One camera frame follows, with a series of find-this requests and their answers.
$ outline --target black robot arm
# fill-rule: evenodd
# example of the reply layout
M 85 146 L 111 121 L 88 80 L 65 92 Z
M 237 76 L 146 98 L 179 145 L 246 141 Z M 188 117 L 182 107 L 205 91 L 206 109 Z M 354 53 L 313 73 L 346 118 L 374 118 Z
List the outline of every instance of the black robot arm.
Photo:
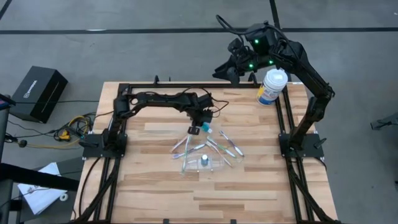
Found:
M 273 65 L 295 74 L 314 94 L 300 124 L 290 132 L 289 147 L 302 150 L 303 139 L 308 129 L 314 122 L 323 118 L 325 108 L 335 92 L 310 65 L 302 44 L 289 40 L 268 22 L 254 24 L 246 32 L 233 33 L 238 34 L 239 38 L 228 46 L 232 55 L 226 63 L 216 68 L 213 77 L 229 80 L 236 86 L 239 77 L 246 72 L 257 72 Z M 245 36 L 252 49 L 244 46 L 240 35 Z
M 310 98 L 307 111 L 300 124 L 290 132 L 289 146 L 302 150 L 303 140 L 314 122 L 320 121 L 326 106 L 335 92 L 315 71 L 308 61 L 307 53 L 299 42 L 280 39 L 271 47 L 269 55 L 277 68 L 295 74 L 314 95 Z
M 100 142 L 80 141 L 84 147 L 100 147 L 105 151 L 124 151 L 126 136 L 120 132 L 123 123 L 135 116 L 147 106 L 170 107 L 179 112 L 186 112 L 192 120 L 188 129 L 189 134 L 198 134 L 197 126 L 204 122 L 210 123 L 213 111 L 208 109 L 213 104 L 211 93 L 198 96 L 196 93 L 177 93 L 176 95 L 161 95 L 155 92 L 140 92 L 136 94 L 121 95 L 113 101 L 113 116 L 109 127 L 104 129 Z

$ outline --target wooden tabletop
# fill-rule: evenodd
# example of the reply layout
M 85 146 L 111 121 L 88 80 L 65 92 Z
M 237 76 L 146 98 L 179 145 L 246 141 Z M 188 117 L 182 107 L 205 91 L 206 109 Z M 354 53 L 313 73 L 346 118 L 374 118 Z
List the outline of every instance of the wooden tabletop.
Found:
M 97 114 L 113 110 L 118 85 L 118 82 L 104 84 Z M 295 124 L 298 124 L 308 103 L 305 87 L 301 83 L 287 86 Z M 134 93 L 175 94 L 182 90 L 136 88 Z M 217 100 L 230 102 L 211 122 L 214 130 L 211 137 L 237 154 L 218 134 L 222 129 L 240 147 L 244 159 L 238 162 L 225 155 L 233 162 L 233 167 L 224 166 L 213 173 L 187 172 L 182 176 L 182 159 L 171 159 L 169 151 L 187 135 L 189 118 L 172 108 L 144 108 L 127 122 L 128 145 L 119 170 L 113 223 L 161 223 L 164 218 L 169 218 L 172 223 L 229 223 L 231 219 L 237 219 L 238 223 L 295 223 L 286 164 L 277 140 L 280 131 L 275 105 L 260 105 L 256 101 L 255 88 L 207 90 Z M 193 91 L 204 94 L 203 90 Z M 283 97 L 281 104 L 289 131 Z M 110 118 L 111 115 L 98 117 L 94 132 L 101 133 Z M 178 152 L 182 151 L 183 146 L 178 148 Z M 85 161 L 78 195 L 94 160 Z M 98 192 L 103 160 L 95 165 L 89 176 L 83 211 Z M 325 168 L 315 159 L 305 159 L 304 166 L 310 193 L 326 214 L 337 219 Z M 306 219 L 303 199 L 299 195 Z M 107 202 L 106 195 L 101 218 L 105 216 Z M 78 210 L 78 197 L 75 210 Z

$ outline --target black box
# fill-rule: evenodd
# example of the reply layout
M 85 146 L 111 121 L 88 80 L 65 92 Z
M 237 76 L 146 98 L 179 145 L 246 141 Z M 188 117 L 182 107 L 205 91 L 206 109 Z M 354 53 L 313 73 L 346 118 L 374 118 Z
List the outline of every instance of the black box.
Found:
M 68 80 L 56 69 L 32 66 L 12 96 L 10 114 L 24 121 L 46 123 Z

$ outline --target yellow cable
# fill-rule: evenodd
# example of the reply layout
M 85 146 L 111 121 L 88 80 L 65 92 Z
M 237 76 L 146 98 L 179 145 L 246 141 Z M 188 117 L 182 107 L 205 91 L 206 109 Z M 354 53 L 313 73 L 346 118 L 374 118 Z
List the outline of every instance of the yellow cable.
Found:
M 83 117 L 83 116 L 74 117 L 72 120 L 70 120 L 68 126 L 70 126 L 71 124 L 73 124 L 73 122 L 74 122 L 76 119 L 78 119 L 78 118 L 83 118 L 83 119 L 84 119 L 85 117 Z M 85 130 L 84 130 L 84 132 L 83 132 L 84 134 L 87 133 L 87 129 L 88 129 L 88 122 L 87 122 L 87 120 L 85 120 L 85 123 L 86 123 L 86 128 L 85 128 Z M 65 147 L 65 146 L 70 146 L 70 145 L 72 145 L 72 144 L 75 144 L 75 143 L 78 142 L 78 141 L 79 141 L 79 139 L 77 139 L 76 141 L 73 141 L 73 142 L 71 142 L 71 143 L 61 145 L 61 146 L 45 146 L 45 145 L 36 145 L 36 144 L 28 144 L 27 146 L 29 146 L 29 147 L 36 147 L 36 148 L 44 148 L 44 149 L 51 149 L 51 148 L 62 149 L 63 147 Z

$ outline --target concrete floor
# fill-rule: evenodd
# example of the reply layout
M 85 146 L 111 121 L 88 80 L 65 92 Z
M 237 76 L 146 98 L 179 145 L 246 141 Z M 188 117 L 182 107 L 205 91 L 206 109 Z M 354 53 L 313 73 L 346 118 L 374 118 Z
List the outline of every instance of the concrete floor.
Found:
M 395 0 L 276 0 L 282 27 L 398 27 Z M 140 29 L 218 27 L 215 14 L 236 27 L 269 20 L 267 0 L 13 0 L 4 29 Z M 398 111 L 396 32 L 288 33 L 336 91 L 316 126 L 324 144 L 336 210 L 346 223 L 398 220 L 397 127 L 372 131 L 369 123 Z M 32 65 L 56 68 L 69 81 L 62 100 L 98 100 L 105 81 L 213 80 L 228 58 L 231 34 L 0 35 L 0 90 L 13 94 Z M 259 80 L 265 70 L 259 72 Z M 96 103 L 59 104 L 47 124 L 10 117 L 48 131 L 96 110 Z M 10 134 L 31 134 L 9 125 Z M 29 139 L 54 144 L 52 138 Z M 3 162 L 26 168 L 81 156 L 82 151 L 6 145 Z M 70 208 L 29 223 L 65 222 Z

